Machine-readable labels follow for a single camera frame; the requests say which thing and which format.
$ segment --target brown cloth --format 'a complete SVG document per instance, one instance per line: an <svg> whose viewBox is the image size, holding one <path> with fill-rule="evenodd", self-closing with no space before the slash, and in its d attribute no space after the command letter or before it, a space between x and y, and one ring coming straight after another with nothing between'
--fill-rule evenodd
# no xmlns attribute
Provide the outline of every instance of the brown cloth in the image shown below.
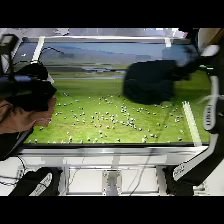
<svg viewBox="0 0 224 224"><path fill-rule="evenodd" d="M14 107L11 103L3 100L0 102L0 134L14 133L29 130L33 126L48 126L56 98L48 101L48 111L25 111L21 107Z"/></svg>

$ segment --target green field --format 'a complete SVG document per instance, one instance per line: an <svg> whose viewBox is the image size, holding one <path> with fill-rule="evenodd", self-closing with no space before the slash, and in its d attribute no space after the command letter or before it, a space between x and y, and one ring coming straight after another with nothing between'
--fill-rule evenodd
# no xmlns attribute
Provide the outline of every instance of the green field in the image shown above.
<svg viewBox="0 0 224 224"><path fill-rule="evenodd" d="M98 139L97 143L118 143L118 138L121 143L141 143L144 135L148 137L147 143L156 141L178 142L178 137L182 138L182 142L192 142L182 108L182 101L190 102L201 140L208 142L208 133L204 131L202 126L202 115L206 102L197 104L201 97L210 94L210 84L205 73L198 71L192 75L190 81L177 82L175 86L176 97L172 102L164 102L163 105L157 105L157 107L155 105L136 104L124 98L121 94L122 82L122 79L56 80L54 84L57 88L56 104L61 103L61 106L55 106L55 112L49 126L43 130L40 130L40 127L35 127L34 133L29 136L26 143L29 140L34 143L35 139L38 139L38 143L47 143L48 141L50 143L54 141L61 143L62 140L68 143L70 136L72 136L72 143L80 143L81 140L84 143L93 143L95 138ZM108 104L102 97L106 97L107 102L111 101L112 104ZM121 113L121 106L127 106L126 113ZM168 116L164 124L167 125L165 128L162 123L168 113L172 113L174 116ZM73 118L74 114L77 115L79 122L77 122L77 118ZM114 115L114 120L118 120L118 122L113 124L109 115ZM180 122L175 123L176 116L181 115L183 118L180 118ZM120 121L126 123L128 121L127 117L129 119L135 118L134 124L137 129L120 123ZM150 137L150 134L159 135L161 129L159 139ZM103 133L103 138L100 137L100 130Z"/></svg>

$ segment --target metal bracket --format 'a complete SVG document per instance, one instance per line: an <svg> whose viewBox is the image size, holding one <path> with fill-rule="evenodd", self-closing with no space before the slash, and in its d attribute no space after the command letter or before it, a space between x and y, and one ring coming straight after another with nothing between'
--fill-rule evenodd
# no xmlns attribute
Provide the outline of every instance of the metal bracket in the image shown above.
<svg viewBox="0 0 224 224"><path fill-rule="evenodd" d="M120 170L104 170L102 175L102 194L104 196L121 195L121 183Z"/></svg>

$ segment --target green grass field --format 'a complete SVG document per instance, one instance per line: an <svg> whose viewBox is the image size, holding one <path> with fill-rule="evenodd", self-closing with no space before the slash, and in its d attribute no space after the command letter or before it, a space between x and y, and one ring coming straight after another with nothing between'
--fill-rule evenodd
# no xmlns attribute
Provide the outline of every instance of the green grass field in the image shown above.
<svg viewBox="0 0 224 224"><path fill-rule="evenodd" d="M83 143L93 143L95 138L98 139L97 143L118 143L118 138L121 143L141 143L144 135L148 137L147 143L156 141L161 143L167 141L178 142L178 137L182 138L182 142L192 142L182 108L182 101L190 102L201 140L208 142L208 133L204 131L202 126L202 116L206 102L197 104L201 97L210 94L210 84L205 73L197 71L196 74L192 75L190 81L177 82L175 86L176 97L172 102L164 102L163 105L157 105L157 107L155 105L136 104L125 99L121 95L122 82L122 79L56 80L54 84L57 88L56 105L61 103L61 106L55 106L55 112L49 126L43 130L40 130L40 127L35 127L34 133L29 136L26 143L29 140L34 143L35 139L38 139L38 143L47 143L48 141L50 143L54 141L61 143L62 140L68 143L70 136L72 136L72 143L80 143L81 140L83 140ZM107 102L111 101L112 104L108 104L102 98L104 96ZM121 106L127 106L126 113L121 113ZM172 113L174 116L168 116L165 123L167 128L165 128L162 123L168 113ZM77 122L77 118L73 118L74 114L77 115L79 122ZM114 115L114 120L118 120L118 122L113 124L109 115ZM180 118L180 122L175 123L176 116L181 115L183 118ZM126 123L128 121L127 117L129 119L135 118L134 124L137 129L120 123L121 121ZM150 137L150 134L159 135L161 129L163 130L159 139ZM100 130L103 133L103 138L100 137Z"/></svg>

